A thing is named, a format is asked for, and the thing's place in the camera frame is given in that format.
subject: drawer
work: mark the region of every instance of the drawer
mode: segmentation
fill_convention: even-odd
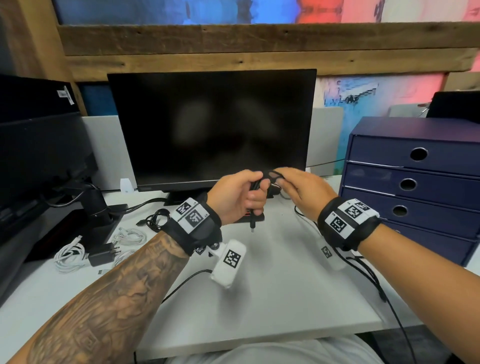
[[[380,213],[389,221],[416,226],[476,240],[480,230],[480,213],[435,206],[423,202],[408,201],[369,192],[342,189],[344,198],[357,198]]]
[[[480,145],[354,135],[348,160],[480,176]]]
[[[480,211],[480,180],[348,163],[346,187]]]
[[[385,222],[384,224],[403,236],[461,266],[465,266],[468,263],[470,253],[477,246],[475,241],[456,239],[391,222]]]

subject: tattooed forearm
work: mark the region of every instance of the tattooed forearm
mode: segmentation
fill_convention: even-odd
[[[35,337],[27,362],[124,363],[188,256],[163,232],[87,287]]]

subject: monitor stand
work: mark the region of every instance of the monitor stand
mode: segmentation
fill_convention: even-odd
[[[167,196],[167,201],[164,206],[177,206],[180,205],[183,201],[189,197],[196,199],[201,194],[210,191],[212,188],[199,188],[197,190],[187,190],[187,191],[172,191]]]
[[[80,243],[88,251],[98,245],[108,243],[114,234],[123,214],[110,212],[121,211],[128,206],[107,206],[102,192],[98,189],[86,189],[80,198],[83,209],[69,213],[52,228],[33,247],[26,262],[53,258],[63,246],[71,243],[81,235]]]

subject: wrist-mounted device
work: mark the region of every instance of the wrist-mounted device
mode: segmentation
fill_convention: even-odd
[[[318,230],[326,242],[347,252],[358,250],[362,241],[380,225],[380,214],[357,199],[336,197],[318,217]]]
[[[206,203],[206,194],[198,198],[187,199],[170,215],[170,219],[162,226],[189,256],[195,250],[204,250],[222,241],[222,220]]]

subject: wooden plank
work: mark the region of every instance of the wooden plank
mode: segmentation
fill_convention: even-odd
[[[67,56],[480,48],[480,23],[59,26]]]
[[[73,81],[51,0],[2,0],[0,15],[16,75]],[[72,83],[72,88],[80,112],[86,115],[77,85]]]
[[[480,72],[452,72],[447,76],[443,90],[480,90]]]
[[[429,73],[469,70],[476,49],[150,54],[67,57],[77,82],[107,73],[242,71],[315,68],[319,75]]]

